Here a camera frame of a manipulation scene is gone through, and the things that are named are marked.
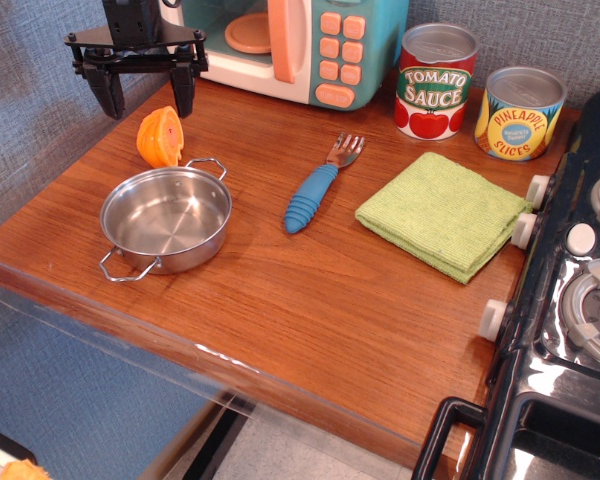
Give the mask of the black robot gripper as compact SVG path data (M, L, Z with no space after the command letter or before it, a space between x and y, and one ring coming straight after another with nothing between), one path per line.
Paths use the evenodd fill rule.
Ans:
M168 22L162 5L175 8L179 3L104 1L106 25L64 38L76 73L87 80L104 113L113 119L120 120L125 109L118 74L170 71L179 117L193 111L196 77L208 70L206 34Z

